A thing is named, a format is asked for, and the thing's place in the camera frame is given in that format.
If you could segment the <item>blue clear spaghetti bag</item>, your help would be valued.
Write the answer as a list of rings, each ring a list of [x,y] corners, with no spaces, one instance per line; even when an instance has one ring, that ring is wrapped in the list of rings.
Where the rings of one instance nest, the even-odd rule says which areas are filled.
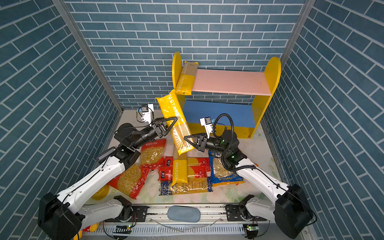
[[[183,194],[198,194],[213,192],[210,178],[188,179],[188,183],[179,183],[172,186],[172,181],[162,181],[160,195],[172,196]]]

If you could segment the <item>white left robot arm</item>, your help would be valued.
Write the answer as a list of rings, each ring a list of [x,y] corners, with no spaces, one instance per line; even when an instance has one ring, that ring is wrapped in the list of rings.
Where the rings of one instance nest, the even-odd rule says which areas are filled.
[[[134,165],[141,154],[140,147],[166,136],[177,121],[177,117],[156,118],[142,130],[132,124],[121,125],[114,135],[120,144],[97,157],[100,165],[96,169],[67,189],[41,198],[38,226],[52,240],[72,240],[79,231],[93,224],[108,219],[132,220],[132,204],[122,196],[89,208],[84,204],[109,181]]]

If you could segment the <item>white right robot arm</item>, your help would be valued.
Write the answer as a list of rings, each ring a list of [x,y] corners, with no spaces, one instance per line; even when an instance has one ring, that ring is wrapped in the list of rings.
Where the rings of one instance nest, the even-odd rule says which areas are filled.
[[[295,239],[316,216],[304,190],[297,184],[290,186],[283,183],[260,169],[239,149],[239,140],[234,131],[225,130],[218,138],[202,133],[185,136],[184,139],[201,152],[208,150],[220,153],[227,171],[244,178],[268,198],[267,201],[252,196],[245,199],[243,202],[249,215],[274,221],[291,239]]]

